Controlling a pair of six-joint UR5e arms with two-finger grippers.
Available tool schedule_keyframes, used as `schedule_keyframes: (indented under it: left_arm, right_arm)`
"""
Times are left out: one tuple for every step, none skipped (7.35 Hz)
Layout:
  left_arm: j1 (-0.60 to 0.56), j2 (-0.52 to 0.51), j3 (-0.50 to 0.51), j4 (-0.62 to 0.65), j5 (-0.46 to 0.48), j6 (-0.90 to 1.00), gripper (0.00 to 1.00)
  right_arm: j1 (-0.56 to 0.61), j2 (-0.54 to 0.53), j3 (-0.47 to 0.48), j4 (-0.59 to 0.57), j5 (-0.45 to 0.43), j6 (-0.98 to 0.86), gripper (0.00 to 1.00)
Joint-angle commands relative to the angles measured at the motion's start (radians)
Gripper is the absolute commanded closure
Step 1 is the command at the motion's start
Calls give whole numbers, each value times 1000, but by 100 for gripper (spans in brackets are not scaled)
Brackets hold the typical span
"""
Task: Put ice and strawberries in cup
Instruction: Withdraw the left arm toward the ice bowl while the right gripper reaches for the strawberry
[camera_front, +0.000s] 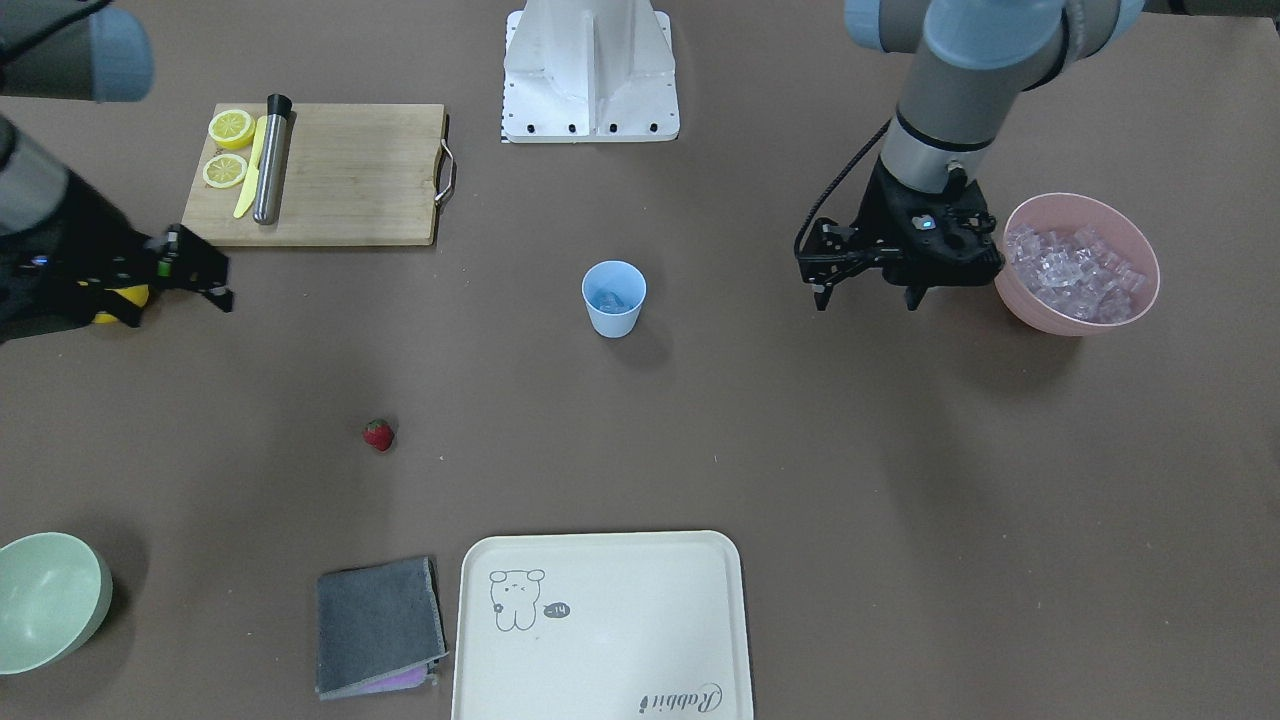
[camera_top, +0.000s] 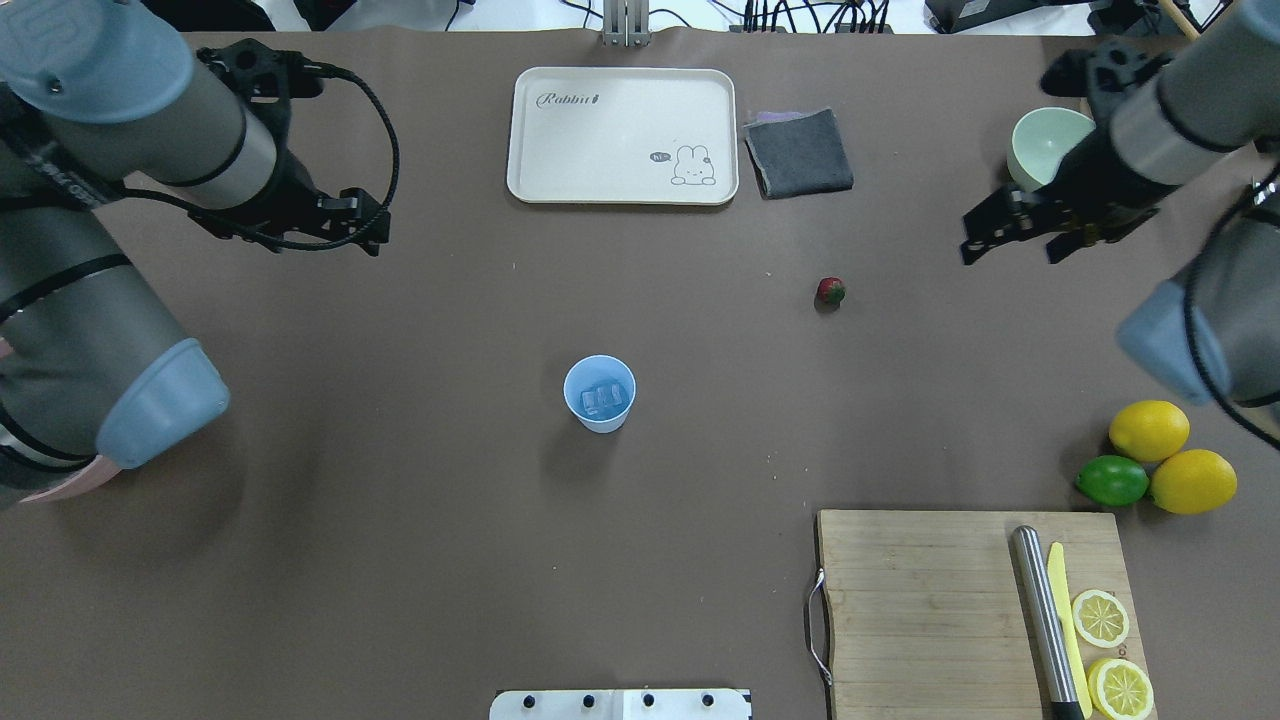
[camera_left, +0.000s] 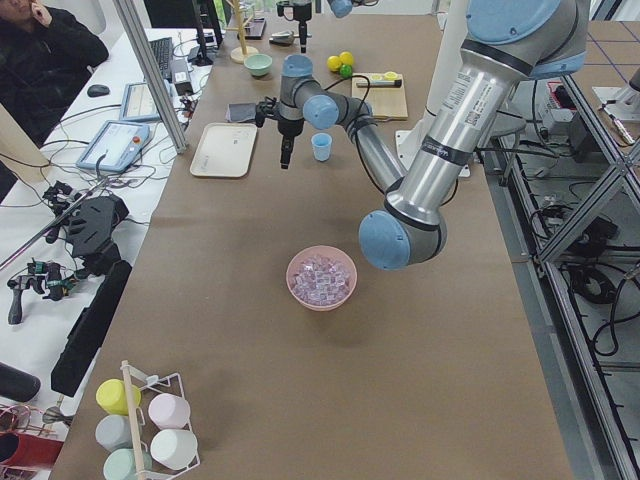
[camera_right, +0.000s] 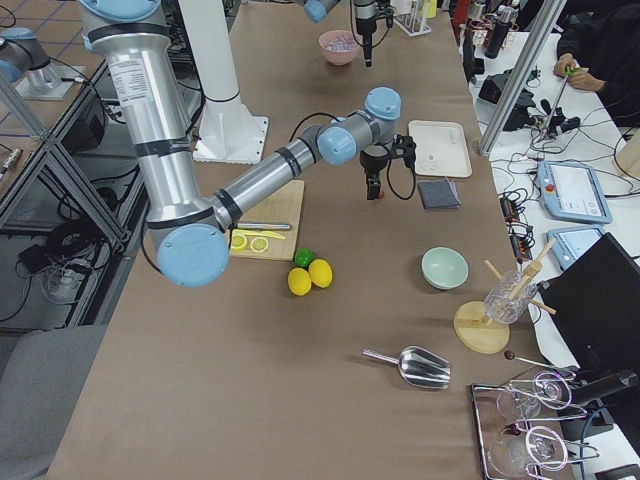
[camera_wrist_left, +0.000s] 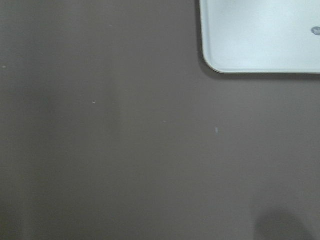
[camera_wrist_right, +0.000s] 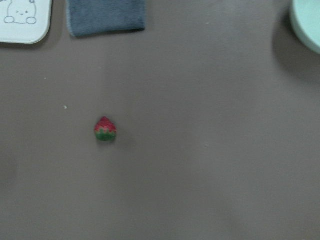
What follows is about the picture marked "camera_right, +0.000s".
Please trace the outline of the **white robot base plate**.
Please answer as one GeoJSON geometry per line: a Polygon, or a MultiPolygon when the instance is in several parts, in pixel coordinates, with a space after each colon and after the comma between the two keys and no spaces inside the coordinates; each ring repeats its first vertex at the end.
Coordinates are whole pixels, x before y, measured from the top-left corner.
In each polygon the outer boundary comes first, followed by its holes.
{"type": "Polygon", "coordinates": [[[267,117],[251,114],[239,120],[223,114],[204,118],[193,158],[200,162],[257,164],[262,159],[268,126],[267,117]]]}

